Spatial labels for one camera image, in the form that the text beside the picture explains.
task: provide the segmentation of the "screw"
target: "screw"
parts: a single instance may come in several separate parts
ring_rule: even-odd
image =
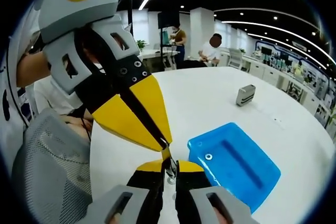
[[[120,73],[121,74],[127,74],[127,68],[121,68]]]
[[[137,68],[139,68],[139,67],[141,67],[141,62],[136,61],[136,62],[134,63],[134,65],[135,65]]]
[[[206,160],[212,160],[212,155],[211,154],[206,154],[205,159]]]

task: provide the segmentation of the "white wall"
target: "white wall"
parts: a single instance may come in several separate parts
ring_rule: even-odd
[[[190,11],[191,56],[198,58],[198,51],[209,41],[215,32],[214,12],[204,8]]]
[[[180,14],[181,29],[186,32],[187,43],[185,45],[185,55],[196,56],[201,50],[203,43],[208,41],[213,33],[222,36],[223,48],[243,48],[247,55],[251,55],[255,50],[257,40],[251,38],[242,30],[233,29],[229,24],[222,24],[219,20],[213,20],[213,12],[203,8],[194,10],[193,15]],[[128,25],[127,11],[118,12],[121,16],[123,26]],[[157,14],[159,12],[148,12],[144,10],[133,10],[133,33],[135,40],[144,40],[147,43],[146,49],[153,49],[160,44],[160,30],[158,28]],[[165,28],[168,34],[171,28]]]
[[[124,27],[128,25],[128,14],[126,10],[118,12]],[[135,40],[144,40],[149,43],[149,16],[148,10],[133,10],[133,36]]]

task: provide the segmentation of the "blue tray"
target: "blue tray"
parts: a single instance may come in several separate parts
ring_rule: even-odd
[[[201,165],[213,186],[223,186],[254,212],[280,178],[280,170],[235,123],[188,142],[189,161]]]

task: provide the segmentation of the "white sleeve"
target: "white sleeve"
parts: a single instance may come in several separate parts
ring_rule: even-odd
[[[221,53],[219,50],[216,50],[216,53],[215,53],[215,56],[214,56],[214,59],[217,59],[217,60],[220,60],[221,58]]]
[[[47,98],[41,92],[34,89],[34,95],[38,113],[41,113],[45,108],[50,108]]]

